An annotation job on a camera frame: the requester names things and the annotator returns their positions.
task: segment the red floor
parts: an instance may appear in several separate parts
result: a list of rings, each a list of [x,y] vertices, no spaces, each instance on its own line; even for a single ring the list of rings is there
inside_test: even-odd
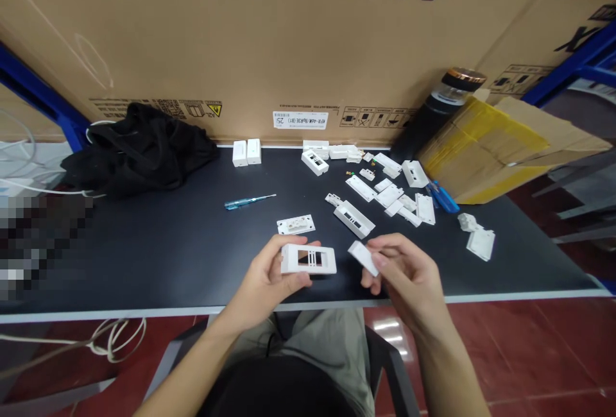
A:
[[[509,194],[549,236],[574,232],[588,217],[560,221],[554,212],[578,205],[562,191],[532,200],[549,184],[537,179]],[[561,246],[585,271],[616,279],[615,256],[591,243]],[[449,305],[471,356],[493,417],[616,415],[616,300],[565,299]],[[409,330],[391,307],[365,309],[366,324],[398,347],[407,364],[418,403],[424,392]],[[103,393],[57,416],[130,416],[142,402],[168,342],[193,325],[194,317],[151,318],[143,344],[127,361],[109,364],[89,350],[65,353],[23,373],[9,396],[19,401],[117,377]],[[89,337],[97,321],[53,325],[49,337]],[[43,346],[38,354],[53,347]],[[377,416],[393,415],[386,379],[377,395]]]

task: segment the blue frame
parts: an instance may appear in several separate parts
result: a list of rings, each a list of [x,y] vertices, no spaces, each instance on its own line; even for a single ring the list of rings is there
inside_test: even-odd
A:
[[[73,152],[89,143],[85,130],[90,122],[62,96],[0,44],[0,83],[59,125]]]
[[[616,72],[612,71],[615,56],[616,21],[612,21],[526,93],[522,101],[543,107],[579,78],[616,88]]]

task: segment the hand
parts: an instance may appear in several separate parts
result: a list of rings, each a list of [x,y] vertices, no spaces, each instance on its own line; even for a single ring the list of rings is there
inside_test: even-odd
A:
[[[378,295],[384,280],[394,308],[415,334],[447,335],[453,323],[435,261],[402,234],[371,239],[367,248],[379,276],[363,269],[361,285]]]
[[[252,260],[246,276],[227,307],[218,317],[224,334],[239,335],[263,322],[285,298],[312,281],[308,273],[280,274],[285,244],[305,245],[308,239],[300,236],[274,235]],[[308,245],[320,246],[314,241]]]

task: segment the black chair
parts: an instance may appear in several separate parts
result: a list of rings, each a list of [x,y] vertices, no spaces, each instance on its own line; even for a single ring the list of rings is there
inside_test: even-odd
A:
[[[280,331],[290,332],[291,321],[295,316],[284,316],[280,323]],[[192,348],[197,339],[207,327],[208,320],[195,324],[169,343],[165,354],[162,356],[158,368],[144,401],[158,388],[162,381],[169,375],[173,368],[182,360],[184,355]],[[387,375],[391,399],[397,417],[419,417],[420,411],[411,385],[411,379],[404,366],[400,352],[387,341],[366,326],[366,340],[368,341],[368,356],[370,358],[370,389],[372,396],[376,398],[383,370]]]

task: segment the black desk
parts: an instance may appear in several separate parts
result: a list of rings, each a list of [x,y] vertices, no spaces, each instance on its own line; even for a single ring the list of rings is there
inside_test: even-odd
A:
[[[355,235],[334,216],[328,192],[355,205],[376,228],[368,238],[400,232],[439,265],[448,302],[516,300],[564,296],[608,296],[512,202],[462,207],[496,233],[492,259],[466,250],[468,233],[456,215],[436,210],[436,226],[413,227],[365,202],[345,180],[369,164],[329,161],[317,177],[300,160],[299,149],[263,149],[263,164],[235,168],[231,149],[192,174],[172,192],[129,200],[96,200],[84,236],[72,242],[38,291],[21,303],[0,303],[0,323],[181,316],[219,312],[239,286],[253,256],[277,232],[279,219],[311,214],[319,239],[336,251],[338,273],[315,280],[281,309],[374,306],[387,303],[359,283],[361,266],[348,253]],[[385,178],[377,165],[374,186]],[[413,195],[404,175],[394,182]],[[239,210],[223,203],[278,194]]]

